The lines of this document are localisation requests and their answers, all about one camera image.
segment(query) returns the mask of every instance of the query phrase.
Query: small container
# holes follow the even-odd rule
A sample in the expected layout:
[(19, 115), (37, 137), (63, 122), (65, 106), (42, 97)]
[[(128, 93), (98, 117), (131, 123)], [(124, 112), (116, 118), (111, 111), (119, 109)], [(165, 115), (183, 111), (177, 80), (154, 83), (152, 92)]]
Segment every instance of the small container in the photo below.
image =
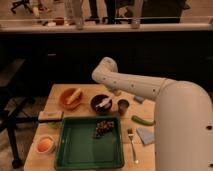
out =
[(68, 88), (62, 92), (59, 97), (59, 105), (67, 110), (73, 110), (81, 104), (83, 92), (72, 103), (68, 104), (67, 99), (77, 90), (77, 88)]
[(57, 26), (64, 25), (64, 18), (63, 17), (56, 17), (56, 18), (53, 19), (53, 22), (55, 22)]
[(55, 149), (55, 141), (50, 135), (41, 135), (35, 142), (35, 151), (39, 154), (50, 154)]
[(124, 115), (129, 107), (129, 102), (126, 99), (120, 99), (118, 101), (118, 113)]
[(91, 108), (100, 115), (106, 115), (111, 107), (112, 107), (112, 100), (109, 101), (108, 104), (106, 104), (103, 107), (99, 107), (98, 105), (102, 102), (103, 99), (108, 98), (109, 96), (105, 95), (105, 94), (98, 94), (96, 96), (94, 96), (90, 102)]

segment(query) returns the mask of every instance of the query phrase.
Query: bowl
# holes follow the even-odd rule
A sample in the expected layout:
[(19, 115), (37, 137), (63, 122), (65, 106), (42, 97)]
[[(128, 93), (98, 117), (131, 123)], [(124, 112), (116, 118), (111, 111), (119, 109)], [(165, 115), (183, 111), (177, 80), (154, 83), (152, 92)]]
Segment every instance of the bowl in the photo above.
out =
[(55, 22), (57, 26), (64, 25), (64, 18), (63, 17), (56, 17), (56, 18), (53, 19), (53, 22)]
[(80, 95), (72, 102), (72, 103), (67, 103), (67, 99), (72, 96), (72, 94), (77, 90), (77, 88), (69, 88), (66, 89), (64, 92), (59, 97), (59, 104), (62, 106), (64, 109), (67, 110), (73, 110), (75, 109), (78, 105), (81, 104), (81, 99), (83, 96), (83, 93), (81, 92)]
[(39, 154), (50, 154), (55, 149), (55, 141), (52, 136), (41, 135), (35, 142), (35, 151)]
[(105, 94), (98, 94), (94, 96), (90, 102), (91, 108), (97, 113), (97, 114), (107, 114), (111, 107), (112, 107), (112, 100), (109, 101), (108, 104), (106, 104), (103, 107), (98, 107), (98, 104), (102, 102), (103, 99), (108, 98), (109, 96)]

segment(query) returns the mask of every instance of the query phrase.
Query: wall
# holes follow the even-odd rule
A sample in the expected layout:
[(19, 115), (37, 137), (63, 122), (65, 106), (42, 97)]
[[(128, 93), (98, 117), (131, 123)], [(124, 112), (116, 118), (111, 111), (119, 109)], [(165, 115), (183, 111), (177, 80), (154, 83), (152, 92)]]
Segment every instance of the wall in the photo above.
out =
[(27, 59), (22, 79), (36, 94), (53, 83), (94, 83), (91, 73), (104, 56), (119, 72), (189, 80), (213, 89), (213, 32), (0, 34), (11, 57)]

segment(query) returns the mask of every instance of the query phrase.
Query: small orange bowl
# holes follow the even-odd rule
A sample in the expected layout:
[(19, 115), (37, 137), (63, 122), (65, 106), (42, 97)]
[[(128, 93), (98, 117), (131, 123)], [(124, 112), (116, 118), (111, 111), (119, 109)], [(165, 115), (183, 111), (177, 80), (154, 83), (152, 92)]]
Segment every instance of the small orange bowl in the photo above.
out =
[(65, 90), (59, 97), (59, 104), (67, 110), (73, 110), (81, 103), (81, 99), (83, 96), (83, 93), (80, 94), (80, 96), (75, 99), (72, 103), (68, 104), (67, 99), (77, 90), (77, 88), (69, 88)]
[(41, 135), (35, 142), (35, 150), (39, 154), (50, 154), (55, 149), (55, 142), (50, 135)]

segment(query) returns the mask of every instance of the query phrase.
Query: wooden table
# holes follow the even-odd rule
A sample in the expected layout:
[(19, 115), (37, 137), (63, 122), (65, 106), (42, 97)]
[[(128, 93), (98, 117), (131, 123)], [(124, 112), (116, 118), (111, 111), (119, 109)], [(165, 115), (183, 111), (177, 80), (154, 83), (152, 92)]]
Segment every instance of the wooden table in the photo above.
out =
[[(68, 111), (64, 110), (59, 104), (58, 99), (60, 94), (67, 88), (76, 87), (82, 88), (83, 98), (82, 103), (75, 110)], [(97, 114), (90, 107), (91, 99), (97, 94), (106, 94), (112, 95), (103, 85), (99, 84), (54, 84), (51, 92), (49, 94), (46, 106), (44, 111), (56, 111), (63, 110), (64, 117), (69, 116), (96, 116)], [(130, 102), (130, 107), (128, 108), (126, 114), (120, 117), (121, 129), (122, 129), (122, 141), (123, 141), (123, 150), (124, 150), (124, 160), (125, 165), (121, 169), (122, 171), (155, 171), (155, 158), (154, 158), (154, 144), (144, 146), (136, 133), (138, 127), (146, 127), (134, 123), (131, 121), (131, 116), (138, 115), (147, 120), (153, 120), (154, 116), (154, 105), (155, 103), (149, 100), (145, 100), (143, 104), (140, 104), (133, 100), (134, 95), (121, 92), (121, 95), (113, 98), (113, 106), (111, 111), (116, 113), (117, 111), (117, 101), (119, 99), (127, 99)], [(134, 143), (136, 149), (136, 155), (139, 159), (139, 164), (134, 164), (131, 143), (127, 135), (127, 128), (132, 127), (135, 133)], [(154, 131), (153, 126), (146, 127), (150, 131)], [(54, 171), (54, 160), (55, 160), (55, 151), (49, 155), (37, 154), (34, 150), (34, 143), (38, 136), (42, 134), (50, 134), (56, 141), (56, 144), (59, 139), (60, 128), (53, 128), (49, 124), (41, 123), (38, 125), (36, 130), (33, 143), (30, 147), (25, 165), (25, 171)]]

